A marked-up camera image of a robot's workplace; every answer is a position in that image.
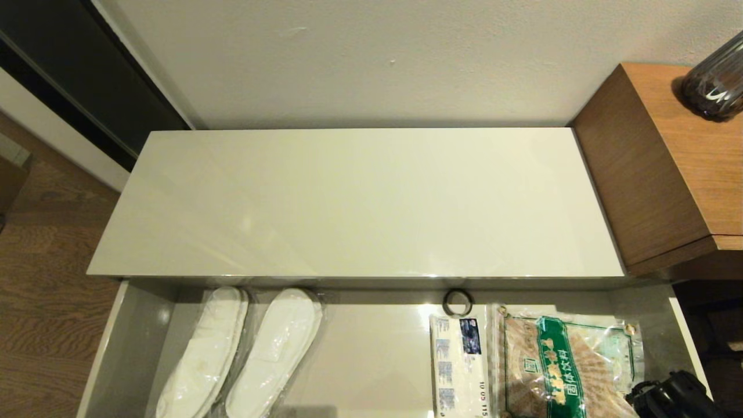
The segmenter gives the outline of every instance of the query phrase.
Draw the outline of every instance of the black object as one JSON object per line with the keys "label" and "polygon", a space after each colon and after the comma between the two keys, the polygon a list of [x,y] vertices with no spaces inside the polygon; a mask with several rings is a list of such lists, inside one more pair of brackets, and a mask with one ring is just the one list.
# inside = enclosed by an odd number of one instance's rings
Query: black object
{"label": "black object", "polygon": [[[454,312],[452,311],[452,308],[451,308],[451,305],[454,302],[454,298],[458,296],[463,297],[465,299],[464,312],[461,312],[461,313]],[[451,289],[444,296],[444,302],[442,303],[442,306],[444,307],[444,312],[449,316],[466,316],[466,315],[469,315],[470,312],[472,312],[473,304],[474,304],[474,301],[472,299],[472,296],[469,293],[467,293],[466,291],[462,289]]]}
{"label": "black object", "polygon": [[127,170],[151,131],[189,129],[91,0],[0,1],[0,66]]}
{"label": "black object", "polygon": [[728,418],[696,376],[683,370],[663,383],[642,382],[625,399],[640,418]]}
{"label": "black object", "polygon": [[681,94],[700,116],[722,122],[743,112],[743,32],[684,77]]}

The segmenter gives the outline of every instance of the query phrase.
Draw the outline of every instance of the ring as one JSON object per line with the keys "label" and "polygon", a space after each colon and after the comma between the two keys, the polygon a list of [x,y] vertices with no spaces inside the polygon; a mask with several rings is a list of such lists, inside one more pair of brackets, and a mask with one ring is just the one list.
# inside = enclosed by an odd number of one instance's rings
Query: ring
{"label": "ring", "polygon": [[[454,312],[452,311],[452,302],[455,300],[455,298],[461,297],[464,298],[464,312]],[[472,296],[470,296],[469,293],[462,289],[451,289],[448,291],[448,293],[444,296],[444,303],[442,304],[444,307],[444,312],[446,312],[447,315],[450,316],[465,316],[469,315],[470,312],[472,312],[472,305],[474,304],[474,301],[472,299]]]}

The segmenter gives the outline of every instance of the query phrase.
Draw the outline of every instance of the white package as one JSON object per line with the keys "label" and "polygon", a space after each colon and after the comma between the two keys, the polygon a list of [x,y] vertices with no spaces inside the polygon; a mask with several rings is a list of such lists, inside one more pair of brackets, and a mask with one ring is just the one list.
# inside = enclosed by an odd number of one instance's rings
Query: white package
{"label": "white package", "polygon": [[242,290],[221,287],[212,292],[160,394],[157,418],[201,418],[209,411],[235,358],[247,305]]}
{"label": "white package", "polygon": [[488,417],[487,351],[481,344],[484,324],[478,324],[477,318],[435,315],[430,321],[436,416]]}
{"label": "white package", "polygon": [[322,306],[301,289],[286,289],[268,307],[245,366],[227,395],[229,418],[267,416],[312,345]]}

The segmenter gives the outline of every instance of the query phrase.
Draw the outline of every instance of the plastic packaging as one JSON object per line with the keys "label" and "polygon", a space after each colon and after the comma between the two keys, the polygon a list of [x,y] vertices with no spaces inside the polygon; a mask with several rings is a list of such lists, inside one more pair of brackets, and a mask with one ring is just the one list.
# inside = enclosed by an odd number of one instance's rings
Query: plastic packaging
{"label": "plastic packaging", "polygon": [[430,323],[436,416],[488,417],[486,324],[438,315]]}
{"label": "plastic packaging", "polygon": [[605,315],[495,305],[491,382],[499,417],[636,417],[624,395],[643,381],[639,326]]}
{"label": "plastic packaging", "polygon": [[322,304],[305,290],[286,289],[273,299],[225,399],[227,417],[268,416],[312,345],[322,319]]}
{"label": "plastic packaging", "polygon": [[202,418],[211,409],[235,357],[247,306],[245,291],[221,287],[212,292],[160,394],[157,418]]}

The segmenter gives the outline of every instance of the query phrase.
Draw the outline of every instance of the glossy cabinet top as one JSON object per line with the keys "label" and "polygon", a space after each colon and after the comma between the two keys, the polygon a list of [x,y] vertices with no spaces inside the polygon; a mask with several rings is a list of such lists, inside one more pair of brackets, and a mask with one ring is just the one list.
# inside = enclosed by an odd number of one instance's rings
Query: glossy cabinet top
{"label": "glossy cabinet top", "polygon": [[153,132],[88,273],[623,275],[569,128]]}

